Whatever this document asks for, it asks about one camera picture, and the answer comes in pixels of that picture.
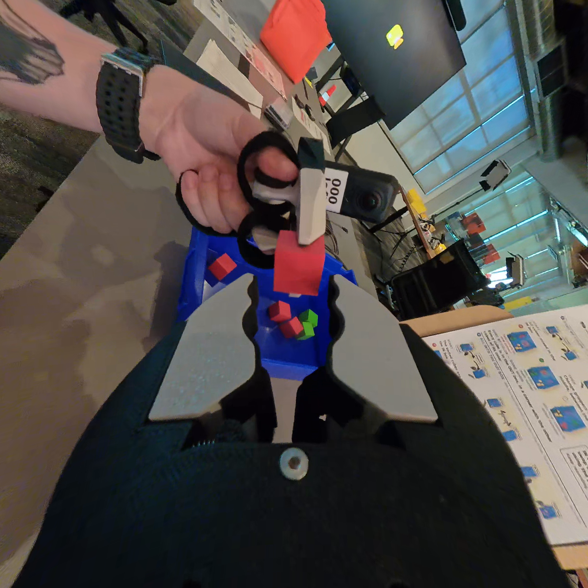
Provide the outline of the red storage bins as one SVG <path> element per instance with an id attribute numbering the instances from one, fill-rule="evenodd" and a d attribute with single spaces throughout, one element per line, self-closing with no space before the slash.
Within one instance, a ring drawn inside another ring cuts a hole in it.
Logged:
<path id="1" fill-rule="evenodd" d="M 495 246 L 482 238 L 481 233 L 486 230 L 486 227 L 477 213 L 474 212 L 463 217 L 461 226 L 465 231 L 464 239 L 468 251 L 479 266 L 489 265 L 500 259 Z"/>

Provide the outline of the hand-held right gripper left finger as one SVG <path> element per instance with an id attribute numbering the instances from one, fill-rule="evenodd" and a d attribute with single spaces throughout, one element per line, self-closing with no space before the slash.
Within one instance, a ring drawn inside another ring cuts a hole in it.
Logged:
<path id="1" fill-rule="evenodd" d="M 251 309 L 245 274 L 204 301 L 186 322 L 149 413 L 151 422 L 197 418 L 216 412 L 220 402 L 255 372 L 251 335 L 243 327 Z"/>

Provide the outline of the clear plastic case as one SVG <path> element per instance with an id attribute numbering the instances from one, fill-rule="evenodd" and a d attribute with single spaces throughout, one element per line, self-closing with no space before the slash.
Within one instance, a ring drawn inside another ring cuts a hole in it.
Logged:
<path id="1" fill-rule="evenodd" d="M 273 102 L 263 111 L 265 118 L 276 128 L 286 131 L 290 128 L 293 121 L 293 111 L 286 103 L 280 101 Z"/>

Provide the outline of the wooden table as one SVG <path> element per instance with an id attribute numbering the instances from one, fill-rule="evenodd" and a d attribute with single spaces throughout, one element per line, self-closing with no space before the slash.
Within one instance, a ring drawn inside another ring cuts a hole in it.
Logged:
<path id="1" fill-rule="evenodd" d="M 407 191 L 408 190 L 404 189 L 403 187 L 400 187 L 402 200 L 410 215 L 418 239 L 423 246 L 424 253 L 428 259 L 432 259 L 447 249 L 445 231 L 437 229 L 432 218 L 428 215 L 428 211 L 422 215 L 416 215 L 414 213 L 407 202 Z"/>

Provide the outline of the black wrist watch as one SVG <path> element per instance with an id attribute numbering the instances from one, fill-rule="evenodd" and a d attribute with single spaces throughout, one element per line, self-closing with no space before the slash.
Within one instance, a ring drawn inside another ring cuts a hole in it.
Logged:
<path id="1" fill-rule="evenodd" d="M 96 108 L 108 145 L 135 164 L 160 157 L 145 148 L 139 129 L 146 77 L 159 61 L 129 48 L 102 54 L 96 83 Z"/>

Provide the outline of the white sheet with red print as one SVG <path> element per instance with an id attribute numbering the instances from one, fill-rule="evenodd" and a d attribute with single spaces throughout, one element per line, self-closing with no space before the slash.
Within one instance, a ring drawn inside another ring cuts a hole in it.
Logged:
<path id="1" fill-rule="evenodd" d="M 305 129 L 310 133 L 310 135 L 313 138 L 322 140 L 323 149 L 325 153 L 331 155 L 332 150 L 330 140 L 327 134 L 316 123 L 315 119 L 310 116 L 309 111 L 305 109 L 306 106 L 307 105 L 303 103 L 297 95 L 294 95 L 292 97 L 292 111 L 295 118 L 298 120 L 300 124 L 302 124 L 305 127 Z"/>

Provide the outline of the person's left forearm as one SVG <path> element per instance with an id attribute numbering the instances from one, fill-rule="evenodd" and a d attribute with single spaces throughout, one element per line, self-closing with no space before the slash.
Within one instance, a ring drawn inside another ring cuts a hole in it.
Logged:
<path id="1" fill-rule="evenodd" d="M 1 103 L 99 133 L 97 79 L 114 49 L 38 1 L 1 1 Z"/>

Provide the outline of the black monitor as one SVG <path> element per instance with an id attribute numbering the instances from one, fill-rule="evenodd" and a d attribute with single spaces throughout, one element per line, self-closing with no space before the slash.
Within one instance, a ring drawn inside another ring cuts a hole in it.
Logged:
<path id="1" fill-rule="evenodd" d="M 461 1 L 323 1 L 335 46 L 393 128 L 465 65 Z M 386 40 L 399 24 L 402 45 Z"/>

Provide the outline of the pink printed paper sheet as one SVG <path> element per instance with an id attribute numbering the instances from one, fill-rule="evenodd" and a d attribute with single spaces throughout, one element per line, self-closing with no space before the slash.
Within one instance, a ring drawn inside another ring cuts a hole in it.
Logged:
<path id="1" fill-rule="evenodd" d="M 246 77 L 266 102 L 287 100 L 292 84 L 269 57 L 260 40 L 261 28 L 269 16 L 263 1 L 192 1 L 202 22 L 187 46 L 185 55 L 197 61 L 209 40 L 214 40 L 226 57 L 238 66 L 249 66 Z"/>

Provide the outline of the person's left hand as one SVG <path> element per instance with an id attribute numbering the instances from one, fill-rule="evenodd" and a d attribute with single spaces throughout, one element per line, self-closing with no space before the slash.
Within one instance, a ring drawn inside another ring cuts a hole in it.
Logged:
<path id="1" fill-rule="evenodd" d="M 180 184 L 187 211 L 203 227 L 236 231 L 251 211 L 237 177 L 247 143 L 267 130 L 233 100 L 198 84 L 152 86 L 141 102 L 139 132 Z"/>

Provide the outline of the blue plastic bin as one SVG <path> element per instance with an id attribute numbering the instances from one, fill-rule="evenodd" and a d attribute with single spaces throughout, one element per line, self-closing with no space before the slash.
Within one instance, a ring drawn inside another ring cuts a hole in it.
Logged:
<path id="1" fill-rule="evenodd" d="M 209 266 L 223 254 L 228 254 L 236 263 L 236 268 L 220 281 L 210 273 Z M 330 276 L 342 275 L 356 285 L 355 274 L 326 253 L 319 295 L 291 298 L 273 290 L 273 270 L 258 269 L 243 260 L 235 238 L 209 236 L 192 228 L 177 306 L 177 321 L 186 321 L 203 301 L 246 273 L 256 276 L 258 286 L 258 330 L 255 341 L 260 348 L 263 367 L 273 378 L 303 380 L 326 361 L 331 341 L 327 302 Z M 284 337 L 268 314 L 269 306 L 278 300 L 287 302 L 294 316 L 308 310 L 317 314 L 315 334 L 304 340 Z"/>

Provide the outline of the white paper sheet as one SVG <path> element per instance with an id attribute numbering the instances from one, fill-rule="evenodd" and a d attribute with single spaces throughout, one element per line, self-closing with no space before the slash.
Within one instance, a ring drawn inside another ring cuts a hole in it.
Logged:
<path id="1" fill-rule="evenodd" d="M 218 88 L 226 88 L 228 96 L 243 103 L 257 118 L 261 117 L 262 94 L 231 63 L 214 40 L 208 41 L 196 64 L 215 79 Z"/>

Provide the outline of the studio light panel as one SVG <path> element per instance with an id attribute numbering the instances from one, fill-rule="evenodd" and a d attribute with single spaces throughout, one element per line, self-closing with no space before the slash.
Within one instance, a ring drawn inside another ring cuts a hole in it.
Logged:
<path id="1" fill-rule="evenodd" d="M 505 264 L 509 289 L 521 288 L 526 281 L 525 258 L 519 254 L 509 253 L 505 258 Z"/>
<path id="2" fill-rule="evenodd" d="M 485 192 L 496 189 L 511 173 L 511 167 L 503 159 L 495 159 L 481 173 L 479 185 Z"/>

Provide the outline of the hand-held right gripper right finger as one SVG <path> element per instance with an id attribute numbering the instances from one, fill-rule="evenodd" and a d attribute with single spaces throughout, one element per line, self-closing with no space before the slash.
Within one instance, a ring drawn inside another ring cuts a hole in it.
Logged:
<path id="1" fill-rule="evenodd" d="M 374 415 L 435 423 L 437 412 L 393 314 L 343 275 L 330 277 L 327 302 L 327 371 L 334 381 Z"/>

